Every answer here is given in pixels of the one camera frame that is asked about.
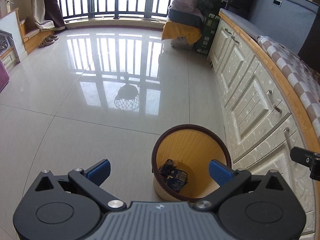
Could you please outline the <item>yellow bamboo trash bin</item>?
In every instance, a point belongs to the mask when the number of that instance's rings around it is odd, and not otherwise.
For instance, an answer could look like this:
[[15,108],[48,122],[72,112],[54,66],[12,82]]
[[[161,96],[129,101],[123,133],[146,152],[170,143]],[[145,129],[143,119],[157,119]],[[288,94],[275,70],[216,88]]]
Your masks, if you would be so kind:
[[[179,193],[168,187],[159,173],[169,159],[188,175],[188,183]],[[213,159],[232,166],[227,147],[215,133],[193,124],[172,127],[159,137],[152,151],[153,188],[164,201],[195,202],[219,188],[209,175]]]

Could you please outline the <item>blue crumpled wrapper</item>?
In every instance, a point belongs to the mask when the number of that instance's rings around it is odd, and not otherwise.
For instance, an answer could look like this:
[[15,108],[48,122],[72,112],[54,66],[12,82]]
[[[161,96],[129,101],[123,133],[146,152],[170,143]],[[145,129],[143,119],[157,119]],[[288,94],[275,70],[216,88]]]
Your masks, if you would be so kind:
[[179,193],[181,189],[188,184],[188,174],[178,169],[177,166],[178,164],[175,161],[167,159],[158,171],[166,185],[172,191]]

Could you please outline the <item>white carved cabinet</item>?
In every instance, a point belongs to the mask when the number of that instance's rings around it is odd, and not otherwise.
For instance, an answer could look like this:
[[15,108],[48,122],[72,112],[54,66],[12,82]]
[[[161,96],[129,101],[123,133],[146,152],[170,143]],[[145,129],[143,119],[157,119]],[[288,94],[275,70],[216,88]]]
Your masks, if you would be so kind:
[[267,52],[225,12],[219,16],[208,60],[220,89],[232,166],[253,174],[279,171],[305,211],[302,239],[319,239],[319,182],[290,158],[295,146],[319,151],[307,110]]

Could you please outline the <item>brown white checkered cloth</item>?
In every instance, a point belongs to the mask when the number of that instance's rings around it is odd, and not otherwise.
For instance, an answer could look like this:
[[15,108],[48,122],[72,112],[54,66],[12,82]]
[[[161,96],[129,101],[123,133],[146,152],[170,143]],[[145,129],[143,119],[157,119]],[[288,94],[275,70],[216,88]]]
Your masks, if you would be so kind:
[[259,36],[257,43],[294,89],[319,137],[319,72],[310,68],[297,54],[268,36]]

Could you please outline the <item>purple furniture panel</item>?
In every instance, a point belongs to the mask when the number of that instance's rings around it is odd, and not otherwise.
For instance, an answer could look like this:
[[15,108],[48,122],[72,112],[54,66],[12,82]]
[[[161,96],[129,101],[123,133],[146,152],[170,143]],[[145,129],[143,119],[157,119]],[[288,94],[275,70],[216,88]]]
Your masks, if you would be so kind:
[[9,74],[3,62],[0,60],[0,92],[8,84],[9,80],[10,80]]

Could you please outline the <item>grey storage box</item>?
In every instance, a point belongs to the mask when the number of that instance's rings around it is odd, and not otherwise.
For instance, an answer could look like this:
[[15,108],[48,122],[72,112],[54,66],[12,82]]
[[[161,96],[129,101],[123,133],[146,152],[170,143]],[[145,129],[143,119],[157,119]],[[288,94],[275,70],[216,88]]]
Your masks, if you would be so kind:
[[319,5],[308,0],[254,0],[249,22],[301,58],[319,52]]

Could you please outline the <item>pair of brown shoes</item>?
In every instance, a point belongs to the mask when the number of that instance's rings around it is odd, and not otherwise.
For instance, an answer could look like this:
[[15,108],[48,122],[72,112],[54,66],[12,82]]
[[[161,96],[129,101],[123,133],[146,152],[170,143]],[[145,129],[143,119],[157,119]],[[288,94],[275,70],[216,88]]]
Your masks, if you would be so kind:
[[50,46],[54,44],[58,39],[59,37],[57,35],[49,34],[42,40],[42,42],[38,45],[38,47],[43,48],[43,47]]

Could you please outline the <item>green cardboard box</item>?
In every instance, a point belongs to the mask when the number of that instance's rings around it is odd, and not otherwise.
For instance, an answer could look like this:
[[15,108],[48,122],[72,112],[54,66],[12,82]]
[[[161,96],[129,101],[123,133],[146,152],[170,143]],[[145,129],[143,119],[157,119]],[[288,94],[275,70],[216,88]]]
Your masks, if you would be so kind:
[[210,13],[204,17],[202,35],[196,45],[197,53],[208,55],[217,31],[217,28],[219,26],[219,23],[220,23],[219,15]]

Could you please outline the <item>wooden step shelf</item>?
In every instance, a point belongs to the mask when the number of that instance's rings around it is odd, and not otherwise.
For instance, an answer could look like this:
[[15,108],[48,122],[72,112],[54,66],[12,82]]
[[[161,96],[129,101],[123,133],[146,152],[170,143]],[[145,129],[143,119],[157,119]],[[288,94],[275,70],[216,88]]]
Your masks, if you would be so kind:
[[23,20],[20,20],[19,14],[18,14],[18,8],[16,8],[15,11],[16,11],[16,17],[18,20],[18,26],[20,29],[20,35],[23,41],[23,45],[24,45],[25,51],[29,55],[36,48],[39,47],[40,43],[44,40],[45,37],[47,37],[48,35],[55,34],[55,31],[53,30],[41,31],[39,28],[29,27],[28,20],[26,18]]

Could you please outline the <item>grey cushion pad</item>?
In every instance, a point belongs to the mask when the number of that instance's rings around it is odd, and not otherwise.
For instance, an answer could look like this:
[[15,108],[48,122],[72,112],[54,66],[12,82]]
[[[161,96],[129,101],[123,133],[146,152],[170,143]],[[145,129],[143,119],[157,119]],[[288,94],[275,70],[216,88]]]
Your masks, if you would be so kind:
[[220,9],[220,12],[223,13],[227,18],[229,18],[233,23],[235,23],[255,41],[257,41],[260,36],[265,36],[265,33],[262,30],[260,30],[245,18],[242,18],[241,16],[223,8]]

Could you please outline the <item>yellow cloth covered stool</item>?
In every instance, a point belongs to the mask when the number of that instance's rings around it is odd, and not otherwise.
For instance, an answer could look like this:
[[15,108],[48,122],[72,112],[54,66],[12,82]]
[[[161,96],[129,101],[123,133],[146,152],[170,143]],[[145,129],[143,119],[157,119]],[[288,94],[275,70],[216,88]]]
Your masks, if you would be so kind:
[[201,38],[197,27],[167,20],[162,31],[162,40],[170,40],[174,48],[192,50],[194,44]]

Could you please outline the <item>brown left curtain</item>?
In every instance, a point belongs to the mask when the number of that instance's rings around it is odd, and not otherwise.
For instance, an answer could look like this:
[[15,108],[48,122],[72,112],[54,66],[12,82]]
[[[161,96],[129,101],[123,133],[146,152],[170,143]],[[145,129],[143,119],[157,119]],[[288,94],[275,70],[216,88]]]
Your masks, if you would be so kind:
[[65,22],[57,0],[31,0],[33,21],[40,31],[63,31]]

